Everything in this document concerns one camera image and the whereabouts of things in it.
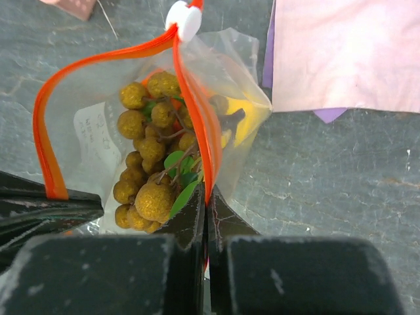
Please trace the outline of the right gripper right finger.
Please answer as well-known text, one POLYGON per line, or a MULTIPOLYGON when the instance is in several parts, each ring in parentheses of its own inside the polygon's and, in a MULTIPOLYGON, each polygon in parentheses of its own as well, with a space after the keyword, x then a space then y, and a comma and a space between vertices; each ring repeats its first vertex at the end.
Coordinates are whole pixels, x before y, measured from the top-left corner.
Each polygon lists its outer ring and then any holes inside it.
POLYGON ((215 314, 403 314, 380 252, 353 237, 263 236, 218 188, 207 206, 215 314))

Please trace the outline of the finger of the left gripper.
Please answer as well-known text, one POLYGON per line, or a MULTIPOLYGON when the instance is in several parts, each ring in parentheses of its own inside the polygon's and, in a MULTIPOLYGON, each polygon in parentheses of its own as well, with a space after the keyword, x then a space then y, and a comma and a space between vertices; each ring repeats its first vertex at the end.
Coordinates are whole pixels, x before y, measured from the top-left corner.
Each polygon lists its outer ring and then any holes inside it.
POLYGON ((103 214, 98 195, 71 190, 69 199, 49 199, 43 184, 2 171, 1 271, 30 238, 67 232, 103 214))

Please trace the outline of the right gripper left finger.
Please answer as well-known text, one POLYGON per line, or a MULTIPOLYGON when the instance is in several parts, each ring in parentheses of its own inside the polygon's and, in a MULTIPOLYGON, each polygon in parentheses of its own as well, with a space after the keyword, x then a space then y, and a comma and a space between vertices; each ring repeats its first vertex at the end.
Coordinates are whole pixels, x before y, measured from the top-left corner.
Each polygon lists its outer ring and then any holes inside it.
POLYGON ((36 236, 1 284, 2 314, 201 314, 204 193, 153 234, 36 236))

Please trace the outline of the brown longan bunch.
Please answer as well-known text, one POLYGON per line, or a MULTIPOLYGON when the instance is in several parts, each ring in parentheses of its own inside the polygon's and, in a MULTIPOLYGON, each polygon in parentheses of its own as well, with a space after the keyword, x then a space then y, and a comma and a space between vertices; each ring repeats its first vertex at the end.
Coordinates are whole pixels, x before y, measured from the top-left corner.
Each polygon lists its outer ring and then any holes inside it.
POLYGON ((113 187, 119 204, 114 220, 122 229, 151 234, 186 205, 203 182, 204 170, 195 128, 156 127, 141 112, 143 96, 137 81, 119 92, 125 111, 118 117, 117 129, 132 140, 134 150, 127 154, 126 168, 113 187))

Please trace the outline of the clear zip top bag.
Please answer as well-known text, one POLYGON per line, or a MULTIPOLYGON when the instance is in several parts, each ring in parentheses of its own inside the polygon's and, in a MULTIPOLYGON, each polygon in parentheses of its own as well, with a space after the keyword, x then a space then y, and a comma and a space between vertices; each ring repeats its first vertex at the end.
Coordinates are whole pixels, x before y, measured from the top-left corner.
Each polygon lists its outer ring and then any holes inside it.
POLYGON ((55 73, 33 108, 46 195, 97 194, 105 230, 151 233, 195 188, 229 200, 272 105, 257 82, 259 41, 200 32, 203 1, 177 1, 165 31, 55 73))

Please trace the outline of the yellow orange fruit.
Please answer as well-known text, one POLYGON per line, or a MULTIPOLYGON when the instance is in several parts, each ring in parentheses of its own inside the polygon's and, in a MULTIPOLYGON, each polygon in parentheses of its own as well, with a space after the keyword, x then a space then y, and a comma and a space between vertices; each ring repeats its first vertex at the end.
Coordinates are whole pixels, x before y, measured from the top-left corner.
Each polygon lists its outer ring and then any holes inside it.
POLYGON ((222 127, 221 146, 225 149, 229 145, 238 147, 251 136, 272 113, 272 105, 267 98, 262 102, 248 99, 227 98, 226 115, 231 127, 222 127))

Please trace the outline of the orange persimmon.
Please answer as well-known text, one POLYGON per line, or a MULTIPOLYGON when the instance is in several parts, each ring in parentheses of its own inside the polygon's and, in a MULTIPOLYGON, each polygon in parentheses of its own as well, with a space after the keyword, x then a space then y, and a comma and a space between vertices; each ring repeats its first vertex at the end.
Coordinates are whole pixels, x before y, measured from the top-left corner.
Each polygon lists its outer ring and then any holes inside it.
POLYGON ((156 71, 141 82, 144 89, 141 112, 147 120, 159 128, 173 127, 176 131, 184 126, 193 130, 192 119, 186 101, 180 91, 177 77, 166 71, 156 71))

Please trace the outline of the purple cloth underneath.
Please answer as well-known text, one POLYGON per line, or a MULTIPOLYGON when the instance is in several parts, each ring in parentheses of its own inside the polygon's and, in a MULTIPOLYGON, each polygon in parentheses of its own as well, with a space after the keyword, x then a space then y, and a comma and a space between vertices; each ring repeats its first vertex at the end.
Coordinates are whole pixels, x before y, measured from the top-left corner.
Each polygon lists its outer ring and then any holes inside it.
MULTIPOLYGON (((274 73, 274 35, 275 35, 276 1, 273 1, 270 23, 267 31, 264 66, 262 71, 262 86, 268 89, 273 85, 274 73)), ((324 123, 331 123, 347 111, 346 108, 317 109, 314 114, 324 123)))

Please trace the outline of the pink plastic basket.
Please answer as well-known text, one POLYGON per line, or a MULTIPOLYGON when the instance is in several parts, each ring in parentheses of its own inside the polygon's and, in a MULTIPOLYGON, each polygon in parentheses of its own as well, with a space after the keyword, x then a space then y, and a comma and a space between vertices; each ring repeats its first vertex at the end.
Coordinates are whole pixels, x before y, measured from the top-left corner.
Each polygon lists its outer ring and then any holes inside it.
POLYGON ((97 0, 41 0, 41 2, 54 6, 79 20, 88 21, 97 0))

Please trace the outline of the pink cloth with lettering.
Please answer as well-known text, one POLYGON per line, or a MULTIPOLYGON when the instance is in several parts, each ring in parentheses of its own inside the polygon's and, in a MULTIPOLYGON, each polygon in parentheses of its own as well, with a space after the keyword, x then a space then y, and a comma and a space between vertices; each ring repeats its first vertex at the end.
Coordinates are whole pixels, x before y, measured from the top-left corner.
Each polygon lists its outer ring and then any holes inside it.
POLYGON ((419 111, 418 1, 278 1, 276 112, 419 111))

